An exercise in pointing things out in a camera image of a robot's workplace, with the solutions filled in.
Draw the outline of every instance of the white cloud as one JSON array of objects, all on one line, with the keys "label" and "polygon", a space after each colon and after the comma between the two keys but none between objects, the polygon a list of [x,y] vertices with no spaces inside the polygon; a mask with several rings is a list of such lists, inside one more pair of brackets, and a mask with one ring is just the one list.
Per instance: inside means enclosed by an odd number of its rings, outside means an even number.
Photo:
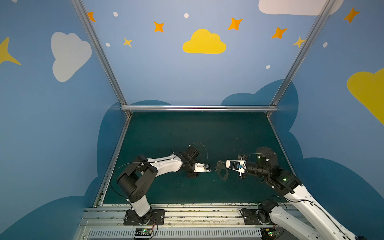
[{"label": "white cloud", "polygon": [[54,33],[51,48],[56,59],[52,67],[53,75],[59,82],[70,79],[92,55],[91,45],[74,33]]},{"label": "white cloud", "polygon": [[[331,14],[336,12],[344,0],[336,0]],[[326,0],[260,0],[259,10],[266,14],[319,15]]]}]

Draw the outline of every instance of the dark green work surface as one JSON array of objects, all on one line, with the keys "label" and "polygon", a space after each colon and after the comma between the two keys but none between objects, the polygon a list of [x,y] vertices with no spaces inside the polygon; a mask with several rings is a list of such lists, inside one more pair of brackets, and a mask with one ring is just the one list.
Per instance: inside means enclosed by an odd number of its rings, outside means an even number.
[{"label": "dark green work surface", "polygon": [[[122,144],[116,168],[132,162],[137,155],[159,158],[171,155],[170,146],[185,151],[194,144],[201,152],[198,160],[212,165],[212,171],[188,179],[185,172],[170,172],[153,181],[147,193],[148,202],[160,203],[229,203],[262,202],[277,193],[253,176],[239,179],[238,172],[228,169],[223,181],[215,172],[217,161],[237,159],[239,154],[255,153],[259,147],[269,147],[278,155],[281,168],[290,169],[279,143],[263,112],[137,112],[134,113]],[[120,168],[111,183],[124,195],[116,183]],[[108,188],[104,204],[126,204],[126,199]]]}]

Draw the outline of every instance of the yellow cloud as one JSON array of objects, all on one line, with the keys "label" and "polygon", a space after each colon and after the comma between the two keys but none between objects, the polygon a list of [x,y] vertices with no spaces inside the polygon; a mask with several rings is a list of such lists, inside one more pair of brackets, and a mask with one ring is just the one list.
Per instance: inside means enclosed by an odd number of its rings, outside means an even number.
[{"label": "yellow cloud", "polygon": [[222,53],[227,46],[221,42],[220,36],[207,29],[199,29],[193,33],[191,40],[183,45],[186,53]]},{"label": "yellow cloud", "polygon": [[358,72],[347,82],[348,90],[384,124],[384,68],[375,74]]}]

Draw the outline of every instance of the blue wall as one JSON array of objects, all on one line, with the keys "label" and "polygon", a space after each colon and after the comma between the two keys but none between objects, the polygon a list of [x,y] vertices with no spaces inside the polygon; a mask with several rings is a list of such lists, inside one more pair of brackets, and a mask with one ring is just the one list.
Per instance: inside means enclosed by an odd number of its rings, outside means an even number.
[{"label": "blue wall", "polygon": [[[352,8],[360,13],[349,23],[343,19]],[[351,94],[347,81],[357,72],[384,68],[383,9],[379,0],[345,0],[271,116],[309,191],[343,225],[368,239],[384,234],[384,125]]]},{"label": "blue wall", "polygon": [[[59,50],[84,62],[54,56],[56,32],[76,35]],[[0,239],[71,239],[125,114],[70,0],[1,1],[0,43]]]},{"label": "blue wall", "polygon": [[[84,0],[84,4],[93,12],[92,24],[128,104],[154,103],[148,100],[172,105],[244,104],[234,94],[255,94],[284,78],[299,51],[293,44],[299,36],[305,39],[316,19],[305,12],[266,14],[252,0]],[[228,30],[231,18],[243,19],[238,31]],[[155,32],[154,22],[164,23],[163,32]],[[272,38],[277,27],[287,29],[281,39]],[[184,52],[183,44],[201,28],[218,34],[226,50]],[[123,45],[124,38],[132,40],[131,47]],[[265,99],[251,102],[269,105]]]}]

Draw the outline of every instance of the cloud decal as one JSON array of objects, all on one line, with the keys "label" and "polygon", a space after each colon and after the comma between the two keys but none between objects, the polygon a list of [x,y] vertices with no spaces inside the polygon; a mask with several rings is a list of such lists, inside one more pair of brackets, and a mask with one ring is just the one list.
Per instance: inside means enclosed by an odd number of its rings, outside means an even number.
[{"label": "cloud decal", "polygon": [[375,74],[358,72],[347,81],[347,88],[382,124],[384,124],[384,68]]},{"label": "cloud decal", "polygon": [[[336,12],[344,0],[336,0],[331,14]],[[259,10],[266,14],[289,14],[317,16],[326,0],[260,0]]]},{"label": "cloud decal", "polygon": [[53,75],[59,82],[70,79],[92,55],[91,45],[74,33],[54,33],[51,48],[56,59],[52,67]]},{"label": "cloud decal", "polygon": [[199,29],[193,33],[191,40],[183,45],[186,53],[210,53],[218,54],[225,51],[227,46],[221,42],[220,36],[211,33],[207,29]]}]

